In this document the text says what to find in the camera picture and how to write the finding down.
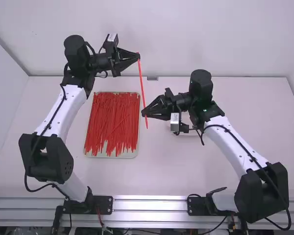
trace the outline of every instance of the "black cable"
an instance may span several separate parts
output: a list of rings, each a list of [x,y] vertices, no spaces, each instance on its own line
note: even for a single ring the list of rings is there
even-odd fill
[[[221,226],[221,224],[225,221],[225,219],[227,218],[227,215],[223,218],[223,220],[216,226],[214,227],[212,230],[208,230],[204,233],[201,233],[201,234],[198,234],[198,235],[204,235],[204,234],[208,234],[208,233],[211,233],[212,231],[216,230],[218,227]]]
[[[103,45],[100,47],[100,49],[98,51],[98,54],[101,52],[102,48],[103,48]]]
[[[276,191],[276,193],[278,194],[278,196],[280,197],[281,201],[282,201],[282,204],[285,208],[285,211],[287,213],[287,216],[288,216],[288,226],[286,228],[282,228],[281,226],[277,225],[275,222],[273,222],[272,220],[268,219],[268,218],[265,218],[265,220],[269,221],[271,224],[273,224],[274,226],[276,226],[277,228],[279,228],[280,230],[283,230],[283,231],[287,231],[291,228],[291,225],[292,225],[292,219],[291,219],[291,214],[290,214],[290,211],[289,211],[289,208],[287,207],[286,205],[286,202],[284,201],[284,198],[282,197],[279,189],[277,188],[277,186],[274,184],[274,182],[272,181],[272,179],[269,177],[269,175],[266,173],[266,171],[263,169],[263,167],[258,163],[257,159],[252,156],[252,154],[246,149],[246,147],[236,138],[236,136],[229,130],[227,129],[226,127],[222,126],[222,125],[218,125],[218,124],[213,124],[213,125],[209,125],[209,126],[206,126],[201,135],[199,136],[200,139],[201,139],[201,143],[204,145],[203,143],[203,140],[202,140],[202,135],[204,134],[205,130],[209,127],[220,127],[220,128],[223,128],[225,130],[225,132],[228,132],[235,140],[236,142],[242,147],[242,149],[247,153],[247,155],[256,163],[256,165],[259,167],[259,169],[262,171],[262,173],[265,175],[265,177],[267,178],[268,182],[271,184],[271,186],[274,188],[274,190]]]
[[[93,47],[88,42],[85,42],[85,44],[89,47],[89,49],[92,51],[92,54],[95,56],[96,52]]]
[[[66,71],[67,68],[68,68],[68,66],[67,66],[67,64],[66,64],[65,67],[64,67],[64,71]],[[55,110],[54,114],[52,115],[50,121],[49,121],[48,124],[45,126],[45,128],[43,129],[43,131],[41,132],[41,134],[38,136],[37,141],[36,141],[35,144],[33,145],[33,149],[32,149],[31,154],[30,154],[31,157],[32,157],[33,154],[34,154],[34,152],[35,152],[35,150],[36,150],[36,148],[37,148],[37,145],[38,145],[38,143],[39,143],[41,137],[44,135],[44,133],[45,133],[48,129],[50,129],[50,125],[51,125],[52,121],[54,120],[56,114],[58,113],[59,109],[61,108],[61,106],[62,106],[64,100],[67,99],[67,98],[66,98],[66,93],[65,93],[65,90],[64,90],[64,87],[62,86],[62,84],[60,84],[60,87],[61,87],[61,89],[62,89],[62,91],[63,91],[63,98],[62,98],[62,100],[61,100],[59,106],[58,106],[57,109]],[[28,184],[27,184],[27,174],[26,174],[26,172],[25,172],[25,174],[24,174],[24,185],[25,185],[25,188],[26,188],[26,190],[27,190],[28,192],[37,192],[37,191],[42,190],[43,188],[45,188],[45,187],[47,187],[47,186],[52,186],[52,187],[56,188],[56,189],[57,189],[62,195],[64,195],[66,198],[69,198],[68,195],[66,195],[66,194],[65,194],[65,193],[64,193],[64,192],[63,192],[63,191],[62,191],[62,190],[61,190],[56,184],[54,184],[54,183],[46,184],[46,185],[41,186],[40,188],[37,188],[37,189],[30,189],[30,188],[28,187]]]
[[[190,197],[195,196],[195,197],[201,197],[200,195],[196,194],[196,193],[192,193],[190,195],[187,196],[187,199],[189,199]]]
[[[70,228],[72,228],[72,215],[71,215],[71,212],[70,212]]]
[[[107,71],[103,71],[105,73],[105,77],[104,76],[95,76],[95,77],[101,77],[101,78],[106,78],[108,76],[108,72]]]
[[[123,233],[123,235],[125,235],[129,230],[130,230],[130,228],[128,228],[128,229]]]

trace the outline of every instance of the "metal frame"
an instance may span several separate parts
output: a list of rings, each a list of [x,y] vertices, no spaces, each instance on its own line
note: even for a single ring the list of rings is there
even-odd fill
[[[112,228],[193,228],[211,229],[222,216],[189,216],[186,196],[114,196],[113,213],[101,218]],[[55,208],[63,198],[0,198],[0,226],[51,226]],[[290,198],[290,212],[294,230],[294,199]],[[270,216],[280,226],[287,225],[284,211]],[[220,229],[227,228],[226,220]],[[61,226],[69,227],[68,214],[63,215]],[[97,215],[72,214],[73,227],[100,227]],[[275,229],[266,220],[249,224],[250,229]]]

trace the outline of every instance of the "pile of red sticks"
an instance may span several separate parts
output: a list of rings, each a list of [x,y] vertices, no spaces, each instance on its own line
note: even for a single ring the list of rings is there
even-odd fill
[[[137,148],[140,96],[137,93],[94,93],[85,141],[85,152],[119,156]]]

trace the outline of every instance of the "table surface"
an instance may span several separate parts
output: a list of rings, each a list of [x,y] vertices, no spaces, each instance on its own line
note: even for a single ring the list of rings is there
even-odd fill
[[[61,77],[32,77],[24,91],[0,154],[0,197],[59,197],[46,188],[28,193],[18,147],[22,133],[32,133],[56,100]],[[288,170],[290,196],[294,197],[294,96],[286,78],[214,77],[214,101],[237,132],[271,163]],[[188,91],[189,77],[144,78],[146,104],[164,89]],[[139,92],[138,77],[97,78],[94,92]],[[81,107],[69,130],[66,145],[74,157],[74,171],[94,194],[188,195],[204,194],[227,186],[236,189],[238,177],[217,146],[196,133],[175,136],[170,124],[148,119],[140,122],[139,152],[134,159],[87,158],[83,154],[93,94]],[[191,124],[187,113],[183,121]],[[42,183],[29,178],[30,188]]]

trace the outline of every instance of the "white table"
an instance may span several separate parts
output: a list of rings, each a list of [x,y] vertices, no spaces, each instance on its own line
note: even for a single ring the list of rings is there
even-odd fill
[[[24,165],[18,139],[32,133],[43,121],[60,92],[61,77],[33,77],[0,154],[0,225],[50,226],[62,195],[52,188],[28,193],[24,188]],[[234,128],[271,163],[281,162],[288,170],[290,211],[294,212],[294,96],[286,78],[213,78],[214,100],[225,111]],[[174,94],[188,91],[189,77],[144,79],[146,103],[170,87]],[[139,92],[138,77],[96,79],[94,92]],[[227,186],[235,190],[238,178],[225,156],[207,137],[201,146],[196,133],[175,136],[168,122],[141,119],[139,153],[134,159],[86,158],[85,134],[93,96],[78,112],[66,145],[74,157],[74,171],[94,194],[113,195],[111,227],[212,228],[221,217],[189,217],[185,198]],[[183,121],[190,124],[187,114]],[[28,179],[30,188],[42,184]],[[68,217],[63,217],[68,226]],[[285,214],[272,216],[281,225]],[[75,226],[98,226],[94,215],[73,215]],[[251,228],[273,228],[260,221]]]

